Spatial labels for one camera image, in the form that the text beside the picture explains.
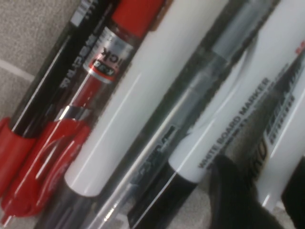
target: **marker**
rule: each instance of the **marker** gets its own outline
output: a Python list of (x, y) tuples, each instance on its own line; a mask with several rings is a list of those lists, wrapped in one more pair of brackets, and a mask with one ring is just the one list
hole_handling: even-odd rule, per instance
[(298, 47), (305, 38), (305, 31), (300, 30), (305, 21), (303, 6), (303, 1), (294, 0), (282, 1), (276, 7), (239, 72), (243, 80), (230, 90), (221, 87), (216, 95), (219, 100), (217, 97), (212, 100), (188, 136), (176, 147), (167, 165), (129, 212), (132, 229), (160, 228), (171, 220), (273, 81), (296, 59)]
[[(117, 167), (101, 193), (96, 217), (85, 228), (104, 228), (131, 196), (146, 188), (180, 136), (195, 123), (207, 96), (224, 80), (224, 72), (238, 60), (236, 54), (243, 54), (271, 5), (272, 1), (242, 4), (215, 37), (211, 31), (219, 30), (218, 22), (228, 17), (228, 4)], [(206, 41), (213, 39), (212, 47), (207, 47)]]
[(0, 130), (0, 196), (56, 115), (116, 4), (117, 0), (81, 1), (12, 118), (5, 119)]
[(84, 63), (68, 104), (47, 125), (5, 194), (1, 202), (6, 214), (3, 224), (10, 216), (29, 217), (44, 208), (88, 137), (95, 120), (94, 110), (101, 110), (106, 104), (113, 83), (130, 62), (163, 3), (121, 0)]
[(93, 198), (101, 192), (225, 3), (172, 2), (155, 31), (148, 33), (140, 46), (36, 229), (70, 229), (82, 224)]
[(248, 186), (254, 185), (258, 201), (269, 211), (281, 199), (305, 152), (304, 69), (305, 53), (291, 72), (291, 90), (276, 107), (245, 173)]

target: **red plastic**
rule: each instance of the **red plastic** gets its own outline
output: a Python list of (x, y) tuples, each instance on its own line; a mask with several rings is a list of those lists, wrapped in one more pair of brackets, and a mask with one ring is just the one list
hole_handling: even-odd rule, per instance
[(36, 141), (35, 138), (23, 138), (13, 133), (8, 126), (9, 121), (9, 118), (5, 118), (0, 122), (0, 196), (8, 188)]
[(133, 35), (143, 38), (165, 0), (121, 0), (112, 20)]
[(84, 121), (49, 123), (2, 200), (2, 223), (41, 212), (90, 130)]

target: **red marker cap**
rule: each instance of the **red marker cap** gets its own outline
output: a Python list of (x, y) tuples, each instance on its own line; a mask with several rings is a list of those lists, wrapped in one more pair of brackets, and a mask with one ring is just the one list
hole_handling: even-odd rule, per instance
[(142, 38), (165, 0), (121, 0), (112, 20), (126, 31)]

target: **black marker cap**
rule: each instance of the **black marker cap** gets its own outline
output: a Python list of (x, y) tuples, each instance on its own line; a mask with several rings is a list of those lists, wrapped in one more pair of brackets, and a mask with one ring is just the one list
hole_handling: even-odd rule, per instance
[(305, 158), (292, 175), (282, 201), (296, 228), (305, 228)]
[(167, 163), (128, 213), (130, 228), (165, 229), (196, 186)]
[(78, 229), (92, 203), (93, 198), (80, 196), (66, 184), (61, 185), (34, 229)]
[(212, 165), (210, 198), (210, 229), (283, 229), (250, 194), (237, 166), (226, 156), (217, 156)]

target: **red marker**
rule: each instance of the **red marker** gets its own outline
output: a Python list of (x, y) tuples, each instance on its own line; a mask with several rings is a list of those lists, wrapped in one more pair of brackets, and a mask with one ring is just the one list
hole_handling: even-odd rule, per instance
[(43, 209), (164, 2), (121, 1), (83, 65), (69, 104), (48, 124), (4, 196), (3, 224)]

